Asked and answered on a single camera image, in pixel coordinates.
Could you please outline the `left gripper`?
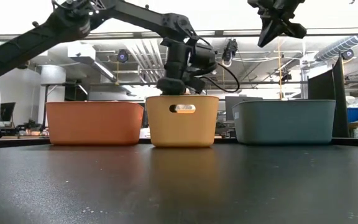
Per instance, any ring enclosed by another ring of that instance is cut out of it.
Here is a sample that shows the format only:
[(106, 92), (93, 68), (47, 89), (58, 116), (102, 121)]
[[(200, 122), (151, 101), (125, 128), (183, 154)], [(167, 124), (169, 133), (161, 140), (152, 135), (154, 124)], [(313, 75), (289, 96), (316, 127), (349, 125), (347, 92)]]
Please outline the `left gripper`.
[(206, 85), (201, 77), (209, 73), (209, 45), (195, 39), (184, 42), (168, 37), (161, 44), (168, 53), (165, 74), (157, 81), (157, 88), (163, 95), (184, 95), (188, 88), (200, 94)]

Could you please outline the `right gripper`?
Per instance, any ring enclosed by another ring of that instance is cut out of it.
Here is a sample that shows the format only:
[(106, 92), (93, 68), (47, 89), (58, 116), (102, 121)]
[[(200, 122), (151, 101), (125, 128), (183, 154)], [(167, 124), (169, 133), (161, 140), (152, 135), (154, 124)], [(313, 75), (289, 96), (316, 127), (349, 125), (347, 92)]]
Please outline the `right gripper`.
[(262, 19), (257, 45), (264, 47), (282, 33), (297, 39), (304, 38), (307, 29), (299, 23), (288, 21), (295, 17), (295, 10), (304, 2), (305, 0), (248, 0), (250, 6), (258, 9), (257, 13)]

